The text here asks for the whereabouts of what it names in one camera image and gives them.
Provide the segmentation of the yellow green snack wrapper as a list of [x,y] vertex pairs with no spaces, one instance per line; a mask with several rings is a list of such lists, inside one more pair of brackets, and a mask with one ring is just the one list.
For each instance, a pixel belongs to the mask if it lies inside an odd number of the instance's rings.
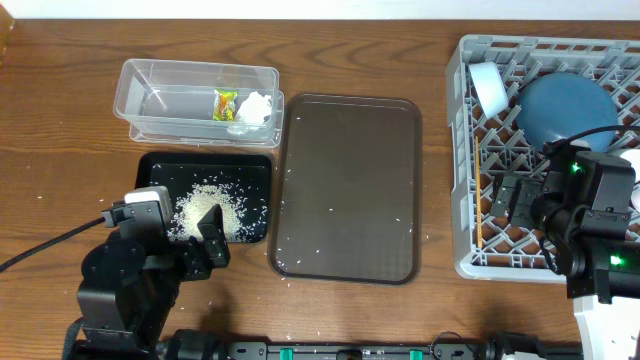
[[230,90],[215,90],[214,95],[213,119],[225,122],[233,121],[236,112],[235,100],[238,96],[238,92]]

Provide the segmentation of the wooden chopstick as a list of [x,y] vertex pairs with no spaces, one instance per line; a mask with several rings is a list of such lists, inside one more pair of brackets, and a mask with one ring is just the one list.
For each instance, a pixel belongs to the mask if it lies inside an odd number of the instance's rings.
[[474,138],[474,158],[475,158],[475,214],[476,214],[476,247],[481,250],[483,248],[483,233],[482,233],[482,187],[481,187],[481,153],[479,137]]

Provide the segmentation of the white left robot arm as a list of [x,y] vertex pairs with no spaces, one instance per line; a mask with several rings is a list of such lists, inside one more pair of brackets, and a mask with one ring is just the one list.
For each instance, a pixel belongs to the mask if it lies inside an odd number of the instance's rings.
[[206,280],[225,268],[230,252],[223,213],[212,206],[197,226],[202,237],[171,241],[158,201],[117,202],[97,224],[111,232],[84,258],[77,291],[81,318],[65,335],[65,359],[224,360],[227,347],[204,331],[160,338],[182,283]]

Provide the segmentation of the white cup pink inside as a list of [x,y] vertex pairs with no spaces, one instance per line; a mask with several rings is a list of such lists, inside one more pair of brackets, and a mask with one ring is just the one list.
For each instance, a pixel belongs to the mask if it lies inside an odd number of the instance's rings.
[[640,185],[639,184],[636,184],[634,186],[630,200],[634,209],[637,212],[639,212],[640,211]]

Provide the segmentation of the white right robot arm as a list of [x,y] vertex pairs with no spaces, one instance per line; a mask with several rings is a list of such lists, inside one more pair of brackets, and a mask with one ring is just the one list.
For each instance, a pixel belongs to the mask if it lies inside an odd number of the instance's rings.
[[631,163],[580,144],[581,132],[545,143],[543,180],[507,172],[491,213],[538,230],[548,267],[566,279],[586,359],[639,356],[639,245],[627,239],[635,185]]

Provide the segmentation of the light blue bowl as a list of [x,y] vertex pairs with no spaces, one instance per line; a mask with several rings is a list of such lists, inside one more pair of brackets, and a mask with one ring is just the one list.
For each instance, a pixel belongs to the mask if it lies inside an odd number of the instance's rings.
[[469,66],[469,71],[485,117],[505,110],[509,100],[498,66],[494,62],[476,63]]

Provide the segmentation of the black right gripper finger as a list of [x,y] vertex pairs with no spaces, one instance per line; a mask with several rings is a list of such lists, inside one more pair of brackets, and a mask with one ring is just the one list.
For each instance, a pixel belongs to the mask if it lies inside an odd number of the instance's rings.
[[514,191],[519,176],[511,173],[498,175],[493,181],[493,200],[490,214],[495,217],[507,216],[511,212]]
[[541,183],[530,179],[518,179],[509,202],[508,220],[512,226],[534,229],[532,216],[534,203],[540,196]]

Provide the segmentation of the white cup green inside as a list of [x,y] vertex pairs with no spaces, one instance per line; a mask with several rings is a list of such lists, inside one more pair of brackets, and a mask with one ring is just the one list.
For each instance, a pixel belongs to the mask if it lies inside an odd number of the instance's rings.
[[640,182],[640,150],[639,149],[617,149],[610,152],[611,155],[627,160],[635,172],[635,183]]

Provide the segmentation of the dark blue plate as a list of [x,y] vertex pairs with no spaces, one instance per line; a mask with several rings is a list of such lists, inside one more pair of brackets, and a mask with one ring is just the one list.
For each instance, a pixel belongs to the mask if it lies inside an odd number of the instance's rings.
[[557,72],[527,85],[518,97],[516,124],[537,151],[547,142],[618,123],[616,106],[596,82]]

